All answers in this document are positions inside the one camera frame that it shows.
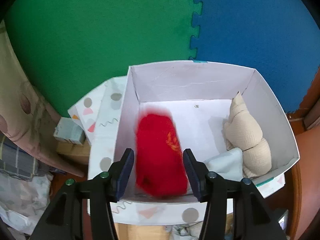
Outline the red underwear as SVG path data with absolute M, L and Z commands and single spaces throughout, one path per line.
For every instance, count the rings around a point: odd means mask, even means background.
M 155 198 L 188 190 L 182 150 L 172 117 L 154 110 L 140 113 L 136 127 L 136 186 Z

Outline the beige ribbed underwear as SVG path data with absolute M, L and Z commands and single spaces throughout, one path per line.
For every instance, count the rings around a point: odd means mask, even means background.
M 249 113 L 241 93 L 231 101 L 229 117 L 223 124 L 227 149 L 242 150 L 242 170 L 247 178 L 267 174 L 272 167 L 271 150 L 258 122 Z

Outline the white folded cloth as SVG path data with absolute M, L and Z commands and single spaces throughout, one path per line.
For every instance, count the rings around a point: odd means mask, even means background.
M 209 171 L 216 172 L 224 179 L 240 181 L 243 178 L 242 150 L 233 148 L 204 161 Z

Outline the brown cardboard carton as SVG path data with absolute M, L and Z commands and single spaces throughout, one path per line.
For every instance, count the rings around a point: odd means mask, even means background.
M 82 165 L 88 165 L 90 150 L 91 147 L 87 140 L 82 145 L 60 141 L 56 148 L 57 153 L 61 156 Z

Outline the white cardboard box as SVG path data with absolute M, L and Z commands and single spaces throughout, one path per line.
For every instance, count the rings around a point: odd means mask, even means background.
M 223 124 L 238 93 L 271 149 L 272 168 L 254 183 L 286 172 L 300 155 L 274 92 L 256 69 L 216 62 L 166 61 L 129 67 L 114 159 L 119 160 L 127 148 L 136 148 L 137 119 L 145 109 L 168 112 L 181 148 L 191 149 L 198 161 L 225 152 Z

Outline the small light blue box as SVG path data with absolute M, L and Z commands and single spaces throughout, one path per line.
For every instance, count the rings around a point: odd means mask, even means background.
M 53 136 L 58 141 L 76 145 L 83 145 L 86 138 L 83 129 L 71 118 L 65 117 L 60 118 Z

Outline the white patterned bedding bag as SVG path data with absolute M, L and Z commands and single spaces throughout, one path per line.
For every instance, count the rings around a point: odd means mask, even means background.
M 15 230 L 31 235 L 47 208 L 53 176 L 19 180 L 1 174 L 1 219 Z

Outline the grey plaid blanket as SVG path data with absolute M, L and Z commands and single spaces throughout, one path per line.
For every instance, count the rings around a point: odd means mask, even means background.
M 1 173 L 20 180 L 31 181 L 39 175 L 39 162 L 1 133 Z

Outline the floral pink curtain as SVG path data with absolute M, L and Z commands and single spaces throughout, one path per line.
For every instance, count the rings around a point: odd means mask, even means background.
M 37 160 L 75 176 L 85 174 L 56 152 L 61 116 L 24 73 L 1 21 L 1 132 Z

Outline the green foam wall mat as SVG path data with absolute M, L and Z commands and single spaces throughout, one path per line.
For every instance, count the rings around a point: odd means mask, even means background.
M 196 55 L 193 0 L 16 0 L 4 17 L 30 82 L 62 115 L 131 65 Z

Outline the blue foam wall mat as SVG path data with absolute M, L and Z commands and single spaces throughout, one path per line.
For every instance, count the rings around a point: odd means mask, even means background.
M 286 112 L 299 108 L 319 68 L 319 27 L 301 0 L 194 0 L 197 61 L 255 68 Z

